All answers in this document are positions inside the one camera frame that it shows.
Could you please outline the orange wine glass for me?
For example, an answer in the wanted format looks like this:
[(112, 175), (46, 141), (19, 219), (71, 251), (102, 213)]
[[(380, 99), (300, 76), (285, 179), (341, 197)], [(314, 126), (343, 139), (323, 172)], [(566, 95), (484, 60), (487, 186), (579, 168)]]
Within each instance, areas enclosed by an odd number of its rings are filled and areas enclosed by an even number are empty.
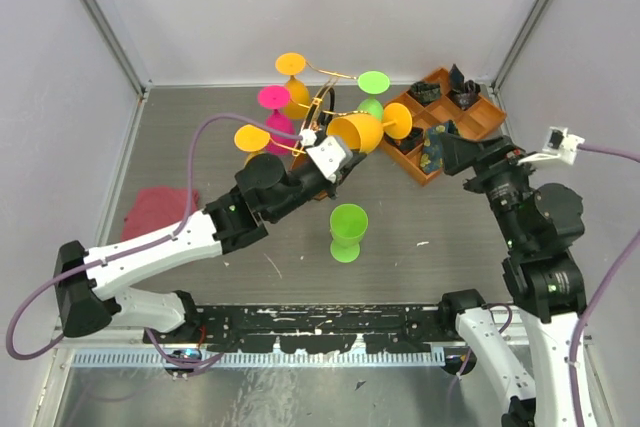
[(302, 120), (307, 114), (307, 106), (310, 105), (310, 93), (307, 86), (297, 78), (306, 68), (306, 59), (296, 52), (287, 52), (280, 55), (275, 61), (276, 70), (288, 77), (285, 83), (291, 100), (283, 108), (284, 114), (292, 120)]
[(388, 104), (382, 118), (369, 113), (351, 113), (334, 118), (328, 125), (328, 136), (340, 138), (351, 150), (370, 154), (385, 135), (395, 140), (406, 138), (413, 127), (412, 115), (401, 103)]
[(234, 135), (234, 145), (246, 153), (244, 164), (265, 152), (271, 140), (270, 133), (252, 124), (239, 128)]

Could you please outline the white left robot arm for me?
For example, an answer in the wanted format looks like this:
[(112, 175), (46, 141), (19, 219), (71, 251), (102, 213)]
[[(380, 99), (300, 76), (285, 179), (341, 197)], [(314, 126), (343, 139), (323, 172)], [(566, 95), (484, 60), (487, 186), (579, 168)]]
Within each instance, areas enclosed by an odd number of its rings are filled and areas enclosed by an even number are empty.
[(197, 260), (244, 249), (268, 234), (275, 224), (321, 193), (337, 187), (365, 159), (355, 153), (325, 178), (313, 161), (288, 170), (273, 154), (260, 154), (235, 175), (226, 194), (176, 223), (117, 244), (85, 248), (74, 240), (59, 248), (55, 294), (67, 338), (94, 334), (105, 327), (147, 327), (158, 333), (188, 335), (199, 327), (190, 294), (176, 290), (157, 294), (137, 283)]

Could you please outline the pink plastic wine glass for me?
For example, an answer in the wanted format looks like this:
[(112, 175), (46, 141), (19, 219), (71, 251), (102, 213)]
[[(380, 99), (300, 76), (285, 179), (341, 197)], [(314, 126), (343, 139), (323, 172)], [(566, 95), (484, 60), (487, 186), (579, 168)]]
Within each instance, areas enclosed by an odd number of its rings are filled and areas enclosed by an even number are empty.
[[(258, 103), (270, 111), (266, 119), (266, 125), (280, 132), (294, 135), (294, 124), (284, 114), (284, 108), (289, 104), (291, 95), (282, 85), (269, 85), (264, 87), (257, 96)], [(294, 147), (296, 141), (278, 135), (271, 135), (271, 142), (266, 150), (276, 155), (287, 155), (290, 153), (288, 147)]]

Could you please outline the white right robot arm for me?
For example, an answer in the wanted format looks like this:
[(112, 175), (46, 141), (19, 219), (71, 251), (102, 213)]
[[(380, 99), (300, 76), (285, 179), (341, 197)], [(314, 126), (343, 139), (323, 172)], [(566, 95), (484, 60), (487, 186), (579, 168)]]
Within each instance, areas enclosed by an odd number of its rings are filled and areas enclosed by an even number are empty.
[(527, 371), (492, 322), (475, 289), (446, 293), (438, 320), (460, 336), (485, 366), (501, 402), (503, 426), (594, 426), (580, 317), (587, 308), (583, 275), (570, 248), (585, 231), (583, 202), (572, 189), (529, 183), (543, 161), (572, 163), (581, 138), (553, 129), (540, 153), (507, 136), (485, 141), (443, 133), (443, 171), (472, 169), (465, 190), (486, 196), (506, 242), (503, 279), (530, 348)]

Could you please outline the green wine glass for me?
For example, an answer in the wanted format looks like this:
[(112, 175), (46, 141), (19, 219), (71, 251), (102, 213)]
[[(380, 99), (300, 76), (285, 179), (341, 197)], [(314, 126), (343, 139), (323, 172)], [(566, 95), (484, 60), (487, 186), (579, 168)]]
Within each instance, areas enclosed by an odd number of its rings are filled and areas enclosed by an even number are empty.
[(366, 98), (358, 106), (358, 111), (368, 113), (377, 120), (381, 120), (384, 107), (378, 96), (389, 89), (389, 77), (381, 71), (370, 70), (358, 76), (357, 85), (366, 94)]
[(332, 257), (340, 263), (355, 261), (360, 255), (360, 243), (368, 225), (368, 215), (359, 205), (348, 203), (337, 206), (329, 218)]

